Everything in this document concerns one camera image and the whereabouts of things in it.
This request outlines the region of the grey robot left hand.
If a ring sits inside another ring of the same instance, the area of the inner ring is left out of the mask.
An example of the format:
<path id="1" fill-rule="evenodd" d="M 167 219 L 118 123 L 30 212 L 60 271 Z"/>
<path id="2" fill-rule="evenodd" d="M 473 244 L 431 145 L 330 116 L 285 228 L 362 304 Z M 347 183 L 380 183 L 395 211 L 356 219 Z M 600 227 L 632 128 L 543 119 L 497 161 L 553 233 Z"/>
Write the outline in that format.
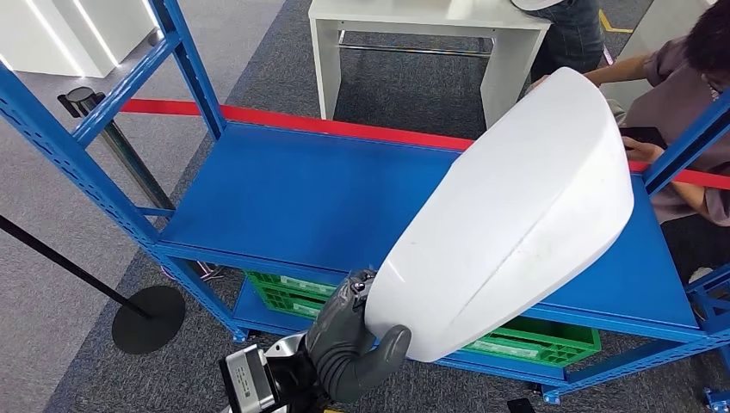
<path id="1" fill-rule="evenodd" d="M 377 339 L 364 315 L 377 272 L 362 269 L 337 287 L 305 335 L 305 349 L 322 384 L 364 388 L 379 384 L 405 360 L 411 331 L 395 325 Z"/>

